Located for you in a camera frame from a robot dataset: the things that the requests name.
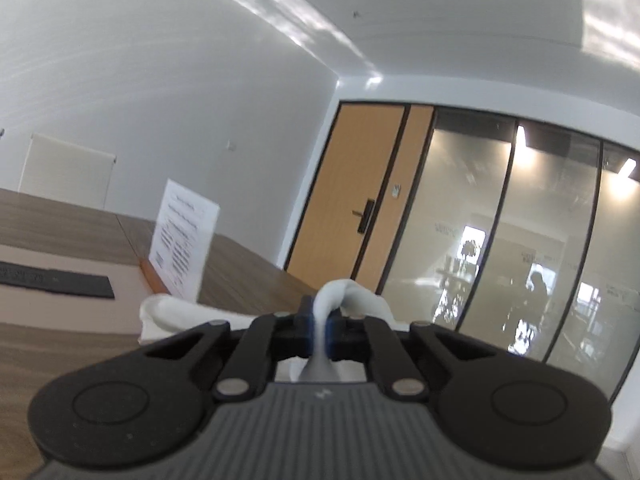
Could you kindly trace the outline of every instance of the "black nameplate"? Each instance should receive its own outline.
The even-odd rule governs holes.
[[[33,288],[54,294],[86,296],[89,298],[115,298],[107,276],[67,272],[66,270],[39,269],[0,262],[0,285]]]

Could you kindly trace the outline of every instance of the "ceiling light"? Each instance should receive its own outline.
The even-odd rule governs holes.
[[[518,126],[518,133],[516,134],[516,147],[527,147],[527,136],[524,132],[524,127]]]
[[[629,176],[636,167],[636,162],[632,158],[628,158],[618,172],[619,176]]]

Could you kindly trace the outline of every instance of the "door handle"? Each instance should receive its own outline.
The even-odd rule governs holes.
[[[373,213],[373,206],[376,205],[376,201],[369,198],[364,206],[364,211],[351,211],[356,216],[360,217],[360,223],[358,224],[358,232],[363,235],[367,231],[369,220],[371,220],[371,214]]]

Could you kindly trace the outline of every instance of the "ceiling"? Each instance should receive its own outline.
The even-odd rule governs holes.
[[[0,36],[6,47],[0,80],[3,74],[28,70],[33,60],[26,59],[24,45],[30,42],[28,49],[38,50],[33,45],[49,23],[84,28],[57,37],[56,44],[41,44],[39,62],[69,52],[119,48],[122,34],[129,42],[160,45],[169,59],[172,49],[179,56],[196,36],[201,46],[215,49],[227,32],[220,29],[216,35],[207,24],[217,23],[217,14],[236,6],[340,76],[498,80],[565,92],[640,115],[640,0],[225,0],[224,6],[220,1],[38,0],[34,27],[23,20],[24,9],[33,7],[34,0],[12,0],[10,5],[0,0],[8,9],[0,26],[10,31]],[[94,13],[101,30],[85,27],[92,17],[80,16],[76,9]],[[66,13],[62,21],[60,13]],[[234,23],[250,26],[247,20]],[[117,41],[111,39],[112,29]],[[206,51],[194,48],[193,55]],[[193,60],[189,64],[190,70],[205,74]],[[214,76],[212,60],[206,65]]]

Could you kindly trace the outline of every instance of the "white wall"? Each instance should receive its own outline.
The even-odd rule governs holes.
[[[341,100],[376,100],[449,105],[512,114],[547,121],[640,149],[640,117],[607,105],[567,94],[495,81],[440,76],[388,76],[380,83],[353,77],[340,80],[316,143],[278,256],[284,264],[302,213],[306,195],[322,147]],[[638,360],[616,402],[613,424],[606,446],[625,449],[636,431],[640,434],[640,360]]]
[[[0,9],[0,187],[17,189],[32,133],[68,140],[117,155],[108,210],[154,218],[172,178],[275,259],[333,72],[233,0]]]

